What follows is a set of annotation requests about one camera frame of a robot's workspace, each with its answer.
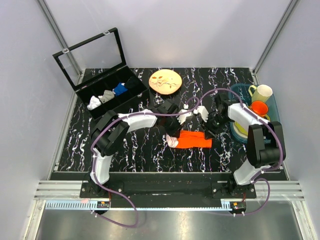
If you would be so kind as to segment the orange underwear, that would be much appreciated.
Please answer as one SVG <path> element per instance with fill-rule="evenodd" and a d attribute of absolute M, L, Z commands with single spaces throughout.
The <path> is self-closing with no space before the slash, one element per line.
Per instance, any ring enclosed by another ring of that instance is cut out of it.
<path fill-rule="evenodd" d="M 188 130 L 181 130 L 179 137 L 167 134 L 166 142 L 174 149 L 211 148 L 213 144 L 212 139 L 205 139 L 203 132 Z"/>

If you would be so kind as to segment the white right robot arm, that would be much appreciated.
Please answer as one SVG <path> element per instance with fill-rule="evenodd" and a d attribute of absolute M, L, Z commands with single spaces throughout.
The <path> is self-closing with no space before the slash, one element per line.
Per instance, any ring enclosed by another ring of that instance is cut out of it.
<path fill-rule="evenodd" d="M 228 195 L 236 199 L 259 175 L 282 165 L 286 158 L 283 128 L 280 122 L 269 121 L 251 111 L 241 98 L 230 100 L 225 94 L 217 94 L 214 102 L 216 110 L 197 108 L 207 139 L 216 138 L 224 125 L 231 122 L 240 124 L 247 132 L 247 160 L 233 172 L 227 185 Z"/>

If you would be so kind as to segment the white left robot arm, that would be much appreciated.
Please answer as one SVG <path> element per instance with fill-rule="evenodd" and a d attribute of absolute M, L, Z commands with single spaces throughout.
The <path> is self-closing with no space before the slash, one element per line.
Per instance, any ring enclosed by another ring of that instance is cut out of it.
<path fill-rule="evenodd" d="M 162 126 L 169 136 L 178 138 L 186 121 L 186 112 L 169 100 L 139 112 L 122 114 L 109 110 L 91 132 L 93 165 L 90 178 L 93 184 L 90 192 L 97 198 L 108 193 L 106 182 L 110 179 L 111 160 L 128 133 Z"/>

